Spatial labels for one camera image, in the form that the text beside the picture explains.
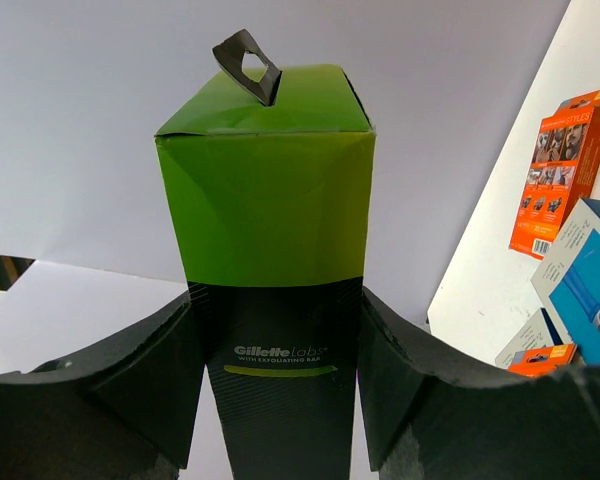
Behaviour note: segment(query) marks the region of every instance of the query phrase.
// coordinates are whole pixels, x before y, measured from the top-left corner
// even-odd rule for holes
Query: box
[[[531,283],[558,333],[600,365],[600,200],[577,203]]]
[[[223,58],[156,144],[234,478],[344,480],[375,132],[340,67]]]
[[[600,90],[563,102],[540,126],[509,247],[542,259],[600,165]]]
[[[508,370],[527,377],[540,377],[571,363],[575,353],[573,343],[518,352]]]
[[[555,325],[544,308],[539,308],[531,315],[515,337],[502,349],[496,357],[496,366],[509,368],[516,354],[534,348],[552,347],[570,342],[570,338],[562,339]]]

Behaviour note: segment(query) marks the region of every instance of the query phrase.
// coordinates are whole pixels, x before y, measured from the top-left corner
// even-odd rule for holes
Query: box lid
[[[257,76],[264,69],[245,72]],[[342,68],[311,65],[283,69],[276,102],[270,107],[220,72],[156,136],[369,130],[369,120]]]
[[[600,107],[600,90],[565,100],[556,110],[556,114],[564,110],[573,110],[583,107]]]

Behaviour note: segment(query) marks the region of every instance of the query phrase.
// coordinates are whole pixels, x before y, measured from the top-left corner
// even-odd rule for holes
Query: white shelf
[[[0,373],[29,372],[147,317],[185,283],[36,261],[0,301]]]
[[[563,100],[598,88],[600,0],[572,0],[429,307],[436,337],[494,363],[540,306],[529,281],[539,261],[508,249],[534,142]]]

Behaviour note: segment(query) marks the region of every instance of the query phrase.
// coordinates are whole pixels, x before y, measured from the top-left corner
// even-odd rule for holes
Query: barcode
[[[545,240],[540,240],[539,238],[536,238],[533,241],[533,253],[537,254],[537,255],[546,255],[547,252],[549,251],[549,247],[551,246],[551,243],[545,241]]]

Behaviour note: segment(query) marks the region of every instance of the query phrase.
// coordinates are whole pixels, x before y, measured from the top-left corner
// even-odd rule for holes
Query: green box
[[[285,69],[271,107],[216,75],[156,136],[187,279],[288,287],[361,276],[374,143],[337,66]]]
[[[220,73],[156,144],[234,478],[346,480],[375,132],[340,67],[277,86]]]

